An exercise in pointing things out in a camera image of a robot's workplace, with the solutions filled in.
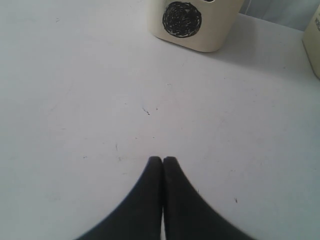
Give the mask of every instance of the black scribbled circle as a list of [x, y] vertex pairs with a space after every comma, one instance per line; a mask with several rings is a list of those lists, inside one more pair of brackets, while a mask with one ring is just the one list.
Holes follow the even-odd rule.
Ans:
[[201, 12], [189, 2], [174, 1], [165, 9], [162, 24], [176, 38], [189, 38], [201, 27]]

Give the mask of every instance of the black pointed object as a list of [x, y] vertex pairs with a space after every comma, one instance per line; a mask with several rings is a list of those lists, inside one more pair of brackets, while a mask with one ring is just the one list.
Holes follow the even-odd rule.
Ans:
[[159, 157], [150, 157], [141, 177], [123, 202], [77, 240], [160, 240], [162, 182], [162, 161]]
[[201, 198], [175, 157], [165, 158], [163, 169], [166, 240], [253, 240]]

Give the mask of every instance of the white table surface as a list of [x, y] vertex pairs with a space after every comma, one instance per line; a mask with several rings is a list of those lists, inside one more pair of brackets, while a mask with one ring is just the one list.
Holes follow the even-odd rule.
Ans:
[[76, 238], [152, 155], [253, 237], [320, 239], [320, 81], [301, 38], [239, 15], [199, 53], [148, 33], [141, 0], [1, 0], [0, 239]]

